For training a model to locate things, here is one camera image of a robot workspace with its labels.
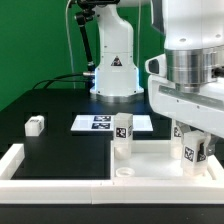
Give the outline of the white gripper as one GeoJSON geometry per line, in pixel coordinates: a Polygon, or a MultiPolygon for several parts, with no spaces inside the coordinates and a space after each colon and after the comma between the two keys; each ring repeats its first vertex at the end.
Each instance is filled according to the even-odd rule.
{"type": "Polygon", "coordinates": [[[203,130],[205,155],[215,153],[215,136],[224,139],[224,78],[202,85],[196,94],[179,92],[166,78],[151,75],[148,93],[154,112],[177,120],[181,137],[191,131],[190,126],[203,130]]]}

